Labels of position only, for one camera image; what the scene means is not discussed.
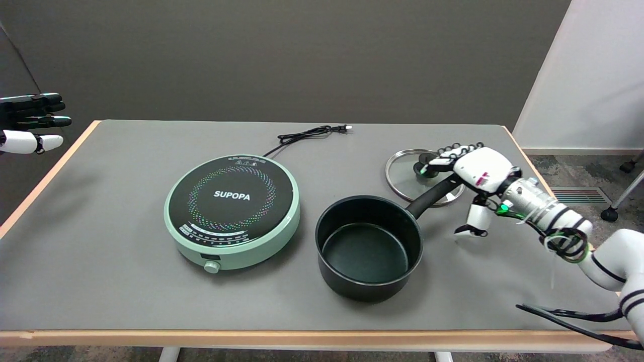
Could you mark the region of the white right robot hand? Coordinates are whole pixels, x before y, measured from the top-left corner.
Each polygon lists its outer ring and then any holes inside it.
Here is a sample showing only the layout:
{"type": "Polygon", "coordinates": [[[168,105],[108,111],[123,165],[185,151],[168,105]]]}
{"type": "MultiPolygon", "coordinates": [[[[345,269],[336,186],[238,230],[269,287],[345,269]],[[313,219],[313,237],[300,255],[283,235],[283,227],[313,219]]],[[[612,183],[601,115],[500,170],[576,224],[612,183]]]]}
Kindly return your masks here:
{"type": "Polygon", "coordinates": [[[426,178],[433,173],[453,172],[456,181],[475,192],[465,224],[454,231],[457,238],[486,237],[496,211],[490,197],[501,192],[507,179],[522,174],[503,154],[481,142],[442,147],[436,156],[419,158],[417,168],[417,174],[426,178]]]}

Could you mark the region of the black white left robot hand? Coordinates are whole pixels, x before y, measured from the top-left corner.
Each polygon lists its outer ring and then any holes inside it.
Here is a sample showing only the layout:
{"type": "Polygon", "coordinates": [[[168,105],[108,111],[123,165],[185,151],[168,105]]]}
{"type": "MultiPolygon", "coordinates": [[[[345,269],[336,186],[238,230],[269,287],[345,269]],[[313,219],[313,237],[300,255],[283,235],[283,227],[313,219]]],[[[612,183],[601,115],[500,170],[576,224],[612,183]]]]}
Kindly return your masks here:
{"type": "Polygon", "coordinates": [[[1,98],[1,151],[13,154],[42,154],[60,147],[64,137],[37,134],[32,130],[72,125],[71,117],[57,116],[66,109],[58,93],[29,94],[1,98]]]}

